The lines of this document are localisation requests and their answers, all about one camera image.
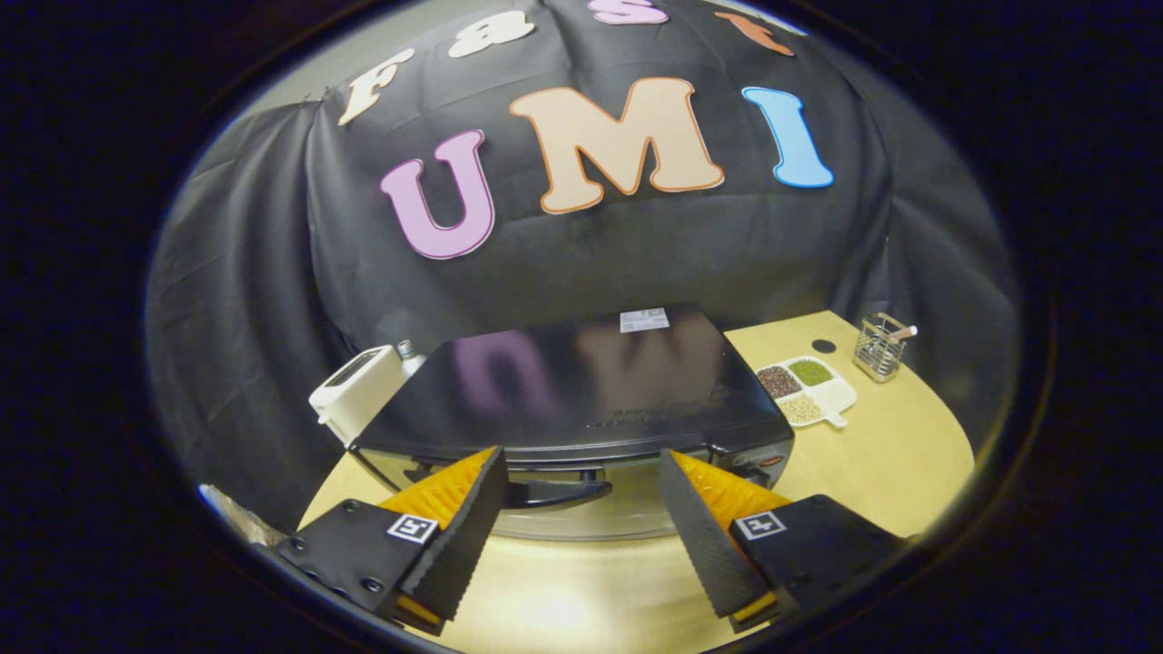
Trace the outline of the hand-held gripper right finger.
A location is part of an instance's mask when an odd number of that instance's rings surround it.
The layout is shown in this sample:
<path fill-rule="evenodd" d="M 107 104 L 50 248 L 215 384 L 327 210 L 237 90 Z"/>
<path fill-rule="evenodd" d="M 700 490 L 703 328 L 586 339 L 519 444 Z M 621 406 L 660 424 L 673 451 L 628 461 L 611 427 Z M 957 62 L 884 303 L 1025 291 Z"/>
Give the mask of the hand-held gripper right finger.
<path fill-rule="evenodd" d="M 661 452 L 658 486 L 711 607 L 735 632 L 832 604 L 909 545 L 827 495 L 789 500 L 682 452 Z"/>

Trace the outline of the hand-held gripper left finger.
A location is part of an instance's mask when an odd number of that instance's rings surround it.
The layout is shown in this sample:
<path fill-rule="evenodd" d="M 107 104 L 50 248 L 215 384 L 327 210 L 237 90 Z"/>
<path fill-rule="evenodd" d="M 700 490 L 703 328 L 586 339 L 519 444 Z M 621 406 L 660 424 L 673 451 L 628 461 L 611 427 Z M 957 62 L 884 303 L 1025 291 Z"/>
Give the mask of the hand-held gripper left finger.
<path fill-rule="evenodd" d="M 507 486 L 505 452 L 493 446 L 388 500 L 337 502 L 274 553 L 340 599 L 440 637 L 461 607 Z"/>

